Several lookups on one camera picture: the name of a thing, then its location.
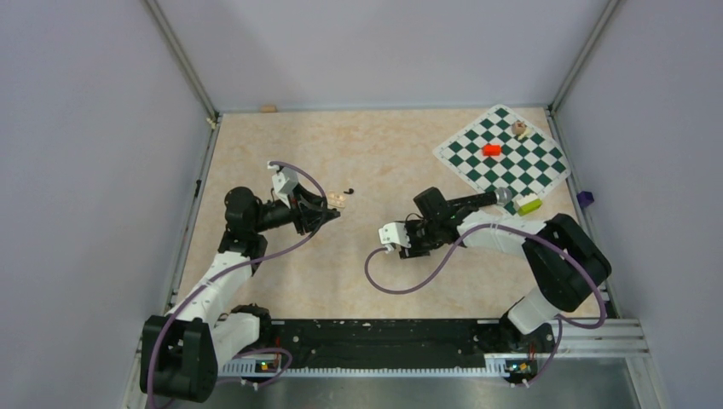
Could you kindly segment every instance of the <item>white wall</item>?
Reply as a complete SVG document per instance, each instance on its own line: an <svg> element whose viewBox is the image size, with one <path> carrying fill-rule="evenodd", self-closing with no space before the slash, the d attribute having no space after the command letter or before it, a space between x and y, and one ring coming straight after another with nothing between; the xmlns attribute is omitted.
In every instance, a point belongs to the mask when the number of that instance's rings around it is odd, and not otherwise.
<svg viewBox="0 0 723 409"><path fill-rule="evenodd" d="M673 407L718 407L723 2L625 2L560 114Z"/></svg>
<svg viewBox="0 0 723 409"><path fill-rule="evenodd" d="M217 109L547 104L607 0L162 0Z"/></svg>
<svg viewBox="0 0 723 409"><path fill-rule="evenodd" d="M2 407L119 407L208 140L139 1L0 3Z"/></svg>

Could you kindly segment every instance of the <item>marble-patterned surface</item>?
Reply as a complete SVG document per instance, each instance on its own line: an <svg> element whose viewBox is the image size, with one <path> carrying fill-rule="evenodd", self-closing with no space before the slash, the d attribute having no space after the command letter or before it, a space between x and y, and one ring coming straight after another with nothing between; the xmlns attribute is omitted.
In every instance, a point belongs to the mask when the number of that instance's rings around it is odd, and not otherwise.
<svg viewBox="0 0 723 409"><path fill-rule="evenodd" d="M180 294L207 270L222 235L223 197L237 186L269 198L266 161L282 160L307 170L327 190L347 196L342 216L305 246L264 262L237 292L234 305L255 302L275 318L462 318L498 317L526 294L535 280L527 262L485 249L459 249L427 287L392 296L367 282L363 265L379 247L377 229L416 211L412 198L436 186L448 199L474 194L431 153L484 109L282 112L224 115L196 222ZM541 108L517 108L549 132ZM308 182L304 185L313 190ZM527 217L574 215L566 185ZM267 254L300 239L292 226L264 233ZM372 275L389 288L423 280L445 250L400 260L396 253L372 260ZM594 316L588 299L573 316Z"/></svg>

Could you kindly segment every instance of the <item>yellow-green block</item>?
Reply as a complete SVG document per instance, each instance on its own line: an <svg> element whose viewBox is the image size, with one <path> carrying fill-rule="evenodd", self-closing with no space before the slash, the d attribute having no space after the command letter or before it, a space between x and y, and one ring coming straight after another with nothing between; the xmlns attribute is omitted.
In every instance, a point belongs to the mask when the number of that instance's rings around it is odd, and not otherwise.
<svg viewBox="0 0 723 409"><path fill-rule="evenodd" d="M524 216L528 213L532 213L533 211L535 211L537 209L540 209L540 206L542 206L542 200L535 199L529 203L521 205L518 210L518 214L520 216Z"/></svg>

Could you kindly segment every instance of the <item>green and white chessboard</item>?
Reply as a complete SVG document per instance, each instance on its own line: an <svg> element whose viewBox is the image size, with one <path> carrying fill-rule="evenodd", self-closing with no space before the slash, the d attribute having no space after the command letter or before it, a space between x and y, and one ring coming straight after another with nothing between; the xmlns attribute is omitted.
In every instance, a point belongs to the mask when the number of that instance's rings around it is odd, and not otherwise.
<svg viewBox="0 0 723 409"><path fill-rule="evenodd" d="M522 140L512 133L515 121L530 128ZM501 145L502 154L483 156L482 147L487 144ZM435 148L434 156L479 193L508 187L513 200L530 193L544 198L570 175L558 143L504 105L492 107L447 139ZM505 210L517 213L512 202Z"/></svg>

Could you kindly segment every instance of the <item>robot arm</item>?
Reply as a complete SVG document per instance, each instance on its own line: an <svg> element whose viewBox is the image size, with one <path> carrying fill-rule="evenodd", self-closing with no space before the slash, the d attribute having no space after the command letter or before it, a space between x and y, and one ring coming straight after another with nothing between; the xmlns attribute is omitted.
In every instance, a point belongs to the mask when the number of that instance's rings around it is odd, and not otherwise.
<svg viewBox="0 0 723 409"><path fill-rule="evenodd" d="M304 235L340 216L328 209L325 199L298 183L296 172L289 168L270 166L278 199L263 203L248 187L236 187L226 194L226 228L218 253L210 268L190 293L203 289L180 311L162 341L154 373L154 393L183 400L202 402L216 383L218 368L247 345L258 340L262 308L234 308L228 318L218 318L228 310L237 290L257 271L260 263L236 268L232 273L212 279L228 268L264 256L267 241L262 232L293 224ZM153 346L168 317L150 317L142 334L141 390L146 392L148 368Z"/></svg>
<svg viewBox="0 0 723 409"><path fill-rule="evenodd" d="M537 286L513 305L500 322L512 325L521 334L530 334L560 311L575 311L592 291L580 274L557 253L534 240L497 227L537 236L568 252L596 285L610 276L610 264L570 216L558 214L541 222L493 216L479 210L485 205L503 205L510 196L498 189L494 193L447 201L436 187L431 187L414 198L423 216L421 220L389 223L379 230L379 237L387 252L399 246L403 259L429 255L430 250L453 244L474 227L491 225L470 233L461 245L487 247L527 258Z"/></svg>

